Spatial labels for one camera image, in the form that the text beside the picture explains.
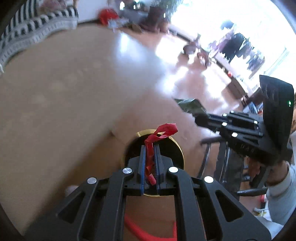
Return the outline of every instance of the triangular cutout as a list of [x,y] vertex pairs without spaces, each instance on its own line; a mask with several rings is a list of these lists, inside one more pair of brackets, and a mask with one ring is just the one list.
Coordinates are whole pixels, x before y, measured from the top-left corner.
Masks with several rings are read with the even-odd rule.
[[243,216],[243,212],[221,191],[216,191],[219,204],[227,222],[231,222]]
[[60,211],[58,217],[68,223],[73,223],[84,196],[84,192],[79,193],[62,211]]

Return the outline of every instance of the yellow rim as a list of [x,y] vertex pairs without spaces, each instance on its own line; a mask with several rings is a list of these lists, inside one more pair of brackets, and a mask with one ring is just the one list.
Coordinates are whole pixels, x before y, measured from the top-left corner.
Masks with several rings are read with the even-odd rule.
[[[147,130],[142,130],[142,131],[139,131],[137,132],[137,136],[138,137],[141,137],[141,136],[144,136],[144,135],[148,135],[148,134],[153,134],[156,130],[155,129],[147,129]],[[179,144],[176,142],[176,140],[172,137],[169,137],[176,145],[177,147],[180,149],[181,153],[182,153],[182,157],[183,157],[183,167],[184,167],[184,170],[185,170],[185,160],[184,160],[184,155],[183,155],[183,152],[181,150],[181,147],[179,146]],[[148,197],[161,197],[159,195],[151,195],[151,194],[146,194],[144,193],[145,196],[148,196]]]

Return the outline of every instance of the beige carpet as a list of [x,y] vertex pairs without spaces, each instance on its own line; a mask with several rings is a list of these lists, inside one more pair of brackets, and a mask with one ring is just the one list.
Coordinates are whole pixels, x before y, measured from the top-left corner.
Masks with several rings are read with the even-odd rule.
[[[18,230],[95,158],[113,122],[165,70],[130,36],[96,25],[54,34],[9,62],[0,77],[0,202]],[[113,161],[97,172],[110,175]]]

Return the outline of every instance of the human hand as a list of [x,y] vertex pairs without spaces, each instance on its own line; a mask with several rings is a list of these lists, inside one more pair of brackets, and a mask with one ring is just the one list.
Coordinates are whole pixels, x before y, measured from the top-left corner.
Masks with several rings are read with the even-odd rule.
[[[248,158],[247,161],[249,166],[249,176],[251,178],[254,178],[260,173],[260,167],[264,167],[264,165],[252,158]],[[270,174],[267,178],[266,183],[269,186],[274,186],[281,183],[287,176],[288,170],[289,168],[286,161],[280,161],[278,164],[271,167]]]

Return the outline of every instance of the green object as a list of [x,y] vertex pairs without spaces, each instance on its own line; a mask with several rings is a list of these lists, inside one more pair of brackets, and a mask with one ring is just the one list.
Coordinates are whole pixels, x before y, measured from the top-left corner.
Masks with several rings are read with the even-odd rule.
[[154,0],[151,6],[166,9],[165,19],[170,22],[172,15],[177,11],[178,6],[182,3],[183,0]]
[[180,108],[187,113],[191,113],[193,116],[195,115],[206,115],[207,111],[205,110],[205,108],[202,106],[202,104],[200,103],[200,101],[198,99],[174,99],[178,106],[180,106]]

